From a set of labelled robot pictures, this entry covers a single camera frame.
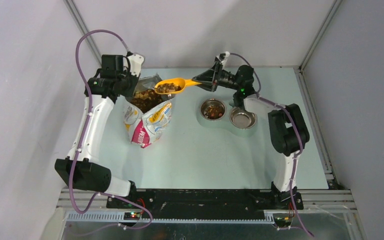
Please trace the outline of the yellow plastic scoop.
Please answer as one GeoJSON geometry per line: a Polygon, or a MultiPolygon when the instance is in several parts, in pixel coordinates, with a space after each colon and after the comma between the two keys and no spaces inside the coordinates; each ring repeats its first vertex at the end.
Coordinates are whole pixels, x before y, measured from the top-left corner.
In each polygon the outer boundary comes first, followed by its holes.
{"type": "Polygon", "coordinates": [[[184,91],[185,88],[200,84],[200,82],[194,81],[192,79],[184,79],[178,77],[158,82],[155,85],[154,90],[157,94],[160,95],[180,94],[184,91]]]}

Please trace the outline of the pet food bag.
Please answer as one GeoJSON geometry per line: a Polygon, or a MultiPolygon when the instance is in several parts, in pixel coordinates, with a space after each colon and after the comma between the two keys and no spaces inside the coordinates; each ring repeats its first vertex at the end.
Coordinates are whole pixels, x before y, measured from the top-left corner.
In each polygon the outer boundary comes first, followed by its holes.
{"type": "Polygon", "coordinates": [[[146,148],[158,141],[171,122],[175,98],[173,95],[163,95],[163,102],[146,113],[142,113],[130,103],[136,92],[148,89],[154,90],[158,82],[162,81],[158,74],[139,79],[132,97],[126,97],[127,103],[123,110],[123,123],[132,144],[146,148]]]}

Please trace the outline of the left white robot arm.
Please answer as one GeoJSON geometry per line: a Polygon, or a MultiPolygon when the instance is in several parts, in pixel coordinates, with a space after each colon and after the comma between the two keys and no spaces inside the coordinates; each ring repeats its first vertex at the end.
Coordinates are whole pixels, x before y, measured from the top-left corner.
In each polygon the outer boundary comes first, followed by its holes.
{"type": "Polygon", "coordinates": [[[125,208],[133,208],[138,194],[132,182],[113,176],[100,163],[101,142],[107,120],[119,97],[132,97],[138,84],[144,56],[104,54],[95,76],[85,81],[84,110],[73,146],[54,168],[70,190],[93,191],[119,196],[125,208]]]}

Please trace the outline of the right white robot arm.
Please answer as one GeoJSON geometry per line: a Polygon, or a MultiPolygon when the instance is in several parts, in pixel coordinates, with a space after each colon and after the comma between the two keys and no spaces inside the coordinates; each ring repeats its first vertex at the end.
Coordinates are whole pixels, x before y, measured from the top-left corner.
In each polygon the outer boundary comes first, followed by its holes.
{"type": "Polygon", "coordinates": [[[293,103],[282,105],[260,96],[254,88],[259,77],[253,67],[241,65],[236,73],[224,70],[220,63],[192,78],[198,87],[214,92],[217,87],[234,90],[231,110],[226,112],[235,132],[248,132],[258,117],[268,121],[269,138],[283,160],[278,163],[271,182],[271,204],[284,209],[294,205],[298,197],[296,172],[299,157],[310,140],[309,130],[300,107],[293,103]]]}

